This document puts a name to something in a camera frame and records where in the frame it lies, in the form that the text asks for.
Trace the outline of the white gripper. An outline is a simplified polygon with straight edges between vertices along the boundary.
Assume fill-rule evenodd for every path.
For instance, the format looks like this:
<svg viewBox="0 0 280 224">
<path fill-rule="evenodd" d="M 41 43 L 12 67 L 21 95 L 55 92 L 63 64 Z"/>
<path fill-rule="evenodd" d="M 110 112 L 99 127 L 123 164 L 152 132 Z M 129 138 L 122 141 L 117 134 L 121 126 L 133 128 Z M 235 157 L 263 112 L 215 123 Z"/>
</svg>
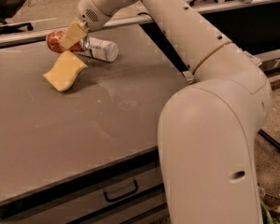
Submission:
<svg viewBox="0 0 280 224">
<path fill-rule="evenodd" d="M 92 31 L 100 30 L 111 19 L 92 0 L 79 1 L 77 17 L 81 21 L 73 21 L 61 38 L 60 44 L 65 49 L 70 49 L 84 38 L 87 35 L 87 27 Z"/>
</svg>

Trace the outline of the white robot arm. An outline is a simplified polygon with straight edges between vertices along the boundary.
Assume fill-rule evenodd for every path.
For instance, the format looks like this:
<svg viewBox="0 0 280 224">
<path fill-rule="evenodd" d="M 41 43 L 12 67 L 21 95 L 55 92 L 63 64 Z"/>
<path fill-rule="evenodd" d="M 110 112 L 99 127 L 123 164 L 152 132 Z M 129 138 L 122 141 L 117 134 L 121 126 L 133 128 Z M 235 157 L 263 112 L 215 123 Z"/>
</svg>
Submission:
<svg viewBox="0 0 280 224">
<path fill-rule="evenodd" d="M 262 224 L 254 141 L 272 89 L 255 62 L 184 0 L 80 0 L 91 31 L 141 1 L 193 74 L 158 127 L 162 180 L 172 224 Z"/>
</svg>

